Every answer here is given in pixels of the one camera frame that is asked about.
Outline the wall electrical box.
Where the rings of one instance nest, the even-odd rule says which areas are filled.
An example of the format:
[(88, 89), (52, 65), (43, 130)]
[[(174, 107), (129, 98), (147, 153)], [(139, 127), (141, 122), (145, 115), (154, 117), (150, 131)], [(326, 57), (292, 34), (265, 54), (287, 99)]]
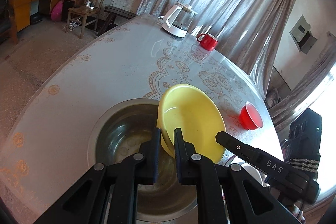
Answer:
[(302, 52), (305, 55), (307, 55), (317, 41), (317, 38), (312, 35), (310, 29), (311, 25), (306, 21), (305, 17), (301, 15), (297, 23), (289, 32), (299, 52)]

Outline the white glass electric kettle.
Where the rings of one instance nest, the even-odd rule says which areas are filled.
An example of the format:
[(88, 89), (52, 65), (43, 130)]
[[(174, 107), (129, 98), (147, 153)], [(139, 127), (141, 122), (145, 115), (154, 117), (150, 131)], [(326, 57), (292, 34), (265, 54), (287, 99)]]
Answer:
[(165, 15), (159, 16), (158, 20), (165, 31), (184, 38), (196, 15), (197, 12), (190, 5), (177, 2)]

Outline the stainless steel bowl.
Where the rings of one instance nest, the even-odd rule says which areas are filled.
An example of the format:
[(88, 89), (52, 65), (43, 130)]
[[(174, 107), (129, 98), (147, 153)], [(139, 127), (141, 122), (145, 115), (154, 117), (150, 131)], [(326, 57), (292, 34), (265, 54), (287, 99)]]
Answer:
[[(138, 153), (151, 139), (157, 125), (159, 102), (138, 98), (123, 101), (107, 110), (90, 135), (88, 165), (97, 162), (117, 164)], [(175, 160), (159, 149), (158, 180), (138, 187), (138, 223), (197, 223), (197, 197), (194, 186), (178, 183)]]

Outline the red mug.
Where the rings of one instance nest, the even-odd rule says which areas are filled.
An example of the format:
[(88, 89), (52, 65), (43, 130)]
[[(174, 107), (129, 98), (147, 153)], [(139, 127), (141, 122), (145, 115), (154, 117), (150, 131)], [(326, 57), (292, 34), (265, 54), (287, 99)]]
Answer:
[(199, 34), (197, 36), (197, 41), (200, 43), (201, 47), (207, 51), (213, 51), (218, 44), (218, 39), (211, 34)]

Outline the large purple floral plate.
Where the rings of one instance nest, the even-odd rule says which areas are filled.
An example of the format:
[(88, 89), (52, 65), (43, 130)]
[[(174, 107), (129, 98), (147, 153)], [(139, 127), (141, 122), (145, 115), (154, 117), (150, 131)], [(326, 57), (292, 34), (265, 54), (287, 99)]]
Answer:
[(225, 166), (230, 166), (230, 164), (238, 164), (244, 168), (259, 184), (266, 187), (267, 184), (264, 182), (265, 175), (263, 175), (258, 169), (244, 162), (237, 156), (231, 156), (226, 162)]

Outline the pink bag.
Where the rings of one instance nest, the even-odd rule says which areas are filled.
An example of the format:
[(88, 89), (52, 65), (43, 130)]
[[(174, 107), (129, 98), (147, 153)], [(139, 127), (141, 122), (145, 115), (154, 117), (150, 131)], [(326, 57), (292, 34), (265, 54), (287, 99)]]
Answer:
[(60, 22), (62, 20), (63, 1), (59, 1), (51, 12), (51, 20), (54, 22)]

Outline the red plastic bowl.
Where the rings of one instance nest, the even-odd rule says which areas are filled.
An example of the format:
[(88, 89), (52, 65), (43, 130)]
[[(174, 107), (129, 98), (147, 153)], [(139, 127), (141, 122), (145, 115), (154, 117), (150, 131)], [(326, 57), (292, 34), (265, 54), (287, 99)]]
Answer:
[(239, 122), (246, 130), (255, 130), (263, 127), (263, 120), (255, 106), (246, 102), (239, 114)]

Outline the wooden chair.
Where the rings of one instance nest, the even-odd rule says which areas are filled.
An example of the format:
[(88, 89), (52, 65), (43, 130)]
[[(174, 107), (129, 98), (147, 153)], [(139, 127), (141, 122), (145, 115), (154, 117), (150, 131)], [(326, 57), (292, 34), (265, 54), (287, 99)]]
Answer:
[(87, 0), (84, 5), (68, 9), (66, 32), (81, 27), (79, 38), (83, 38), (86, 26), (94, 23), (94, 30), (97, 30), (99, 15), (104, 0)]

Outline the right side curtain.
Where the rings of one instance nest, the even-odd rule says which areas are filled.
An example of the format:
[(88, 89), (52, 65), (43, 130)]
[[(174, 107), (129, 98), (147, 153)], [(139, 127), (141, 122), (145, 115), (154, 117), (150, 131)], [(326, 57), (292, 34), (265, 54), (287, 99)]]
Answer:
[(276, 132), (287, 128), (321, 94), (322, 85), (331, 79), (335, 66), (335, 35), (326, 34), (327, 42), (311, 69), (303, 76), (291, 93), (269, 109)]

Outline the yellow plastic bowl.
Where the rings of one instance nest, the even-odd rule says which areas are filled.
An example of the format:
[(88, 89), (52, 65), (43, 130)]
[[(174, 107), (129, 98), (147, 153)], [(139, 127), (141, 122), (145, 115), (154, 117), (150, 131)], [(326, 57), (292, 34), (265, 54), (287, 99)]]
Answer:
[(161, 129), (161, 146), (175, 157), (174, 130), (180, 128), (184, 141), (192, 143), (196, 153), (214, 163), (221, 161), (225, 148), (216, 142), (218, 132), (226, 127), (216, 104), (200, 89), (177, 84), (168, 88), (158, 105), (157, 127)]

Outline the dark wooden bench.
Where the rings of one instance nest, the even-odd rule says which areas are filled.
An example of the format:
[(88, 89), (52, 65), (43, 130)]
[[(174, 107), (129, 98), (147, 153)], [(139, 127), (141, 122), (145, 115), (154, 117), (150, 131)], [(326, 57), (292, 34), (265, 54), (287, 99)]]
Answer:
[(114, 6), (105, 6), (104, 7), (104, 12), (108, 13), (108, 16), (104, 22), (104, 24), (102, 25), (102, 28), (100, 28), (97, 36), (102, 35), (103, 33), (106, 32), (108, 26), (110, 24), (114, 24), (115, 19), (119, 16), (122, 17), (124, 19), (130, 20), (132, 18), (134, 18), (135, 16), (137, 16), (137, 14), (114, 7)]

